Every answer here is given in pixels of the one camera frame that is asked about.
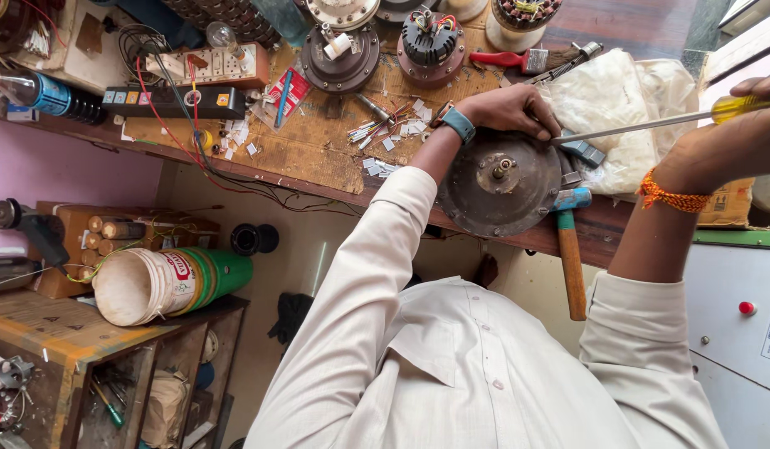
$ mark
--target red paintbrush handle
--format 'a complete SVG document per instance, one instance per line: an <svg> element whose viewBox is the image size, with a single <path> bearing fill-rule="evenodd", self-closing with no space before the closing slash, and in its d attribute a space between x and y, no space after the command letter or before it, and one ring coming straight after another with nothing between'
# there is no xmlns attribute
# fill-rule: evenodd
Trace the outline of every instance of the red paintbrush handle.
<svg viewBox="0 0 770 449"><path fill-rule="evenodd" d="M471 61L484 62L485 64L495 64L496 66L504 67L519 66L524 60L524 57L508 51L502 53L472 52L468 56Z"/></svg>

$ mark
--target yellow screwdriver handle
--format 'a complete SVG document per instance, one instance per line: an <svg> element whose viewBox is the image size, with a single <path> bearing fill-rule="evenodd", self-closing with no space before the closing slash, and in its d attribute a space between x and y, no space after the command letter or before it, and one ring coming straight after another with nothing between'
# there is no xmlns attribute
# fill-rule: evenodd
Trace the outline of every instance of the yellow screwdriver handle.
<svg viewBox="0 0 770 449"><path fill-rule="evenodd" d="M770 108L770 97L720 97L712 107L712 120L720 124L738 115L767 108Z"/></svg>

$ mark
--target blue bottle label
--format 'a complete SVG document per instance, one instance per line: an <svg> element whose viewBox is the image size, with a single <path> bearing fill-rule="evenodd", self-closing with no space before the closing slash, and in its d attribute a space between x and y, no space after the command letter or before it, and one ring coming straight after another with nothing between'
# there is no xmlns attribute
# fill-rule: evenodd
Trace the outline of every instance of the blue bottle label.
<svg viewBox="0 0 770 449"><path fill-rule="evenodd" d="M32 107L52 115L65 113L72 101L69 87L42 74L35 76L39 78L39 97Z"/></svg>

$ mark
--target plastic bucket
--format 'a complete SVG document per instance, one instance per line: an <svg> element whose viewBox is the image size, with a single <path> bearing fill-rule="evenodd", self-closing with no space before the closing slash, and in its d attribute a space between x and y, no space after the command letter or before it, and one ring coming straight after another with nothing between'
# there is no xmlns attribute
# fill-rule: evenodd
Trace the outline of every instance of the plastic bucket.
<svg viewBox="0 0 770 449"><path fill-rule="evenodd" d="M216 291L208 303L220 296L239 290L252 279L252 259L230 251L201 249L216 267Z"/></svg>
<svg viewBox="0 0 770 449"><path fill-rule="evenodd" d="M210 295L216 289L216 270L211 266L210 263L188 249L170 249L169 251L178 252L186 259L192 260L192 263L196 265L195 268L200 271L200 277L202 281L200 289L198 290L199 294L194 295L192 300L185 307L169 314L169 316L178 316L186 313L187 311L192 311L195 308L199 308L201 303L208 301L208 298L210 298Z"/></svg>
<svg viewBox="0 0 770 449"><path fill-rule="evenodd" d="M216 292L216 286L217 286L216 266L210 260L210 258L208 257L207 253L203 252L201 248L193 246L193 247L189 247L189 248L183 248L182 251L188 252L195 259L197 259L199 262L201 262L205 266L205 270L209 273L208 277L210 279L210 288L206 292L205 296L198 303L195 303L189 309L191 311L191 310L195 310L195 309L204 307L205 305L210 303L211 299L213 298L213 294Z"/></svg>
<svg viewBox="0 0 770 449"><path fill-rule="evenodd" d="M207 295L207 291L210 287L210 283L212 282L212 280L206 279L205 272L207 271L207 267L205 267L205 263L202 262L202 260L199 260L193 255L189 254L188 252L181 251L179 249L168 249L166 250L166 252L174 252L182 256L185 260L190 262L191 267L197 273L197 292L195 295L191 297L191 301L189 301L188 304L183 306L183 308L167 313L168 316L178 316L178 315L182 315L183 313L186 313L187 311L191 310L191 308L195 304L199 303L200 301L203 301L203 299Z"/></svg>
<svg viewBox="0 0 770 449"><path fill-rule="evenodd" d="M94 294L106 320L133 326L185 308L198 296L199 277L193 260L176 252L126 249L102 264Z"/></svg>

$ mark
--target hand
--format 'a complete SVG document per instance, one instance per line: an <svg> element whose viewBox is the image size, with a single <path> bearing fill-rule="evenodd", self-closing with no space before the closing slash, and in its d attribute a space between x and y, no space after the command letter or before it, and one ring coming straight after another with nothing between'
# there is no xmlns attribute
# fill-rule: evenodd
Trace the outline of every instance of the hand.
<svg viewBox="0 0 770 449"><path fill-rule="evenodd" d="M551 115L550 107L540 97L535 86L516 84L494 89L468 97L455 108L468 117L474 126L522 131L541 141L559 137L562 132Z"/></svg>
<svg viewBox="0 0 770 449"><path fill-rule="evenodd" d="M770 96L770 76L751 78L731 95ZM741 178L770 174L770 108L685 134L654 170L654 181L671 193L708 195Z"/></svg>

